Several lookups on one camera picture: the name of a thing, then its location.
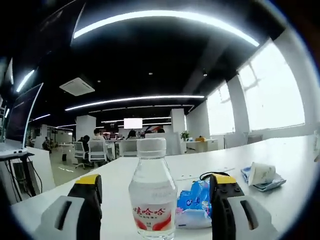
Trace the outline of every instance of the potted plant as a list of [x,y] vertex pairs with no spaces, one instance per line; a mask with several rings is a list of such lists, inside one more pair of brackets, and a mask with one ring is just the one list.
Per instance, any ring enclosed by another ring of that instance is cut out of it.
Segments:
[[190,136],[190,133],[188,131],[183,131],[180,135],[180,137],[183,139],[183,141],[186,141]]

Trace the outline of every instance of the yellow object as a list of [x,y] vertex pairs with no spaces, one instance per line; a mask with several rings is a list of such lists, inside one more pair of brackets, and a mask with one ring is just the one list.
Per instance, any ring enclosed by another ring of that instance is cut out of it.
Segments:
[[195,139],[195,141],[196,141],[196,142],[202,142],[202,143],[204,143],[204,142],[206,141],[206,138],[205,138],[205,137],[197,137],[197,138]]
[[99,176],[99,174],[93,174],[89,176],[83,176],[79,180],[75,181],[76,184],[95,184],[96,178]]
[[213,173],[213,175],[215,176],[216,182],[218,184],[235,184],[237,182],[236,179],[232,176],[225,176],[216,173]]

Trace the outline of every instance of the ceiling air conditioner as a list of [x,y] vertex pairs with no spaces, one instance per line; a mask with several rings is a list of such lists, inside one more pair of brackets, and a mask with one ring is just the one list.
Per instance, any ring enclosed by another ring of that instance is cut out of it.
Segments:
[[92,93],[95,90],[80,77],[77,77],[71,81],[66,82],[59,86],[62,90],[72,94],[73,96],[81,96],[84,94]]

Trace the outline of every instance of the bottle label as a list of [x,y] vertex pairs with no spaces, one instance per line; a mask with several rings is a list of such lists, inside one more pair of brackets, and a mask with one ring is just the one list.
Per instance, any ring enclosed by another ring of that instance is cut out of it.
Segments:
[[136,226],[146,231],[167,231],[175,224],[174,204],[141,204],[133,206],[132,213]]

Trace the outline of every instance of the blue snack package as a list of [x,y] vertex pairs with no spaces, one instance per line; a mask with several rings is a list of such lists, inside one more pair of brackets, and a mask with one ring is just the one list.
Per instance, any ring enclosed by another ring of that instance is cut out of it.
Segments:
[[211,227],[210,186],[207,181],[195,181],[190,191],[183,190],[177,200],[177,228],[200,229]]

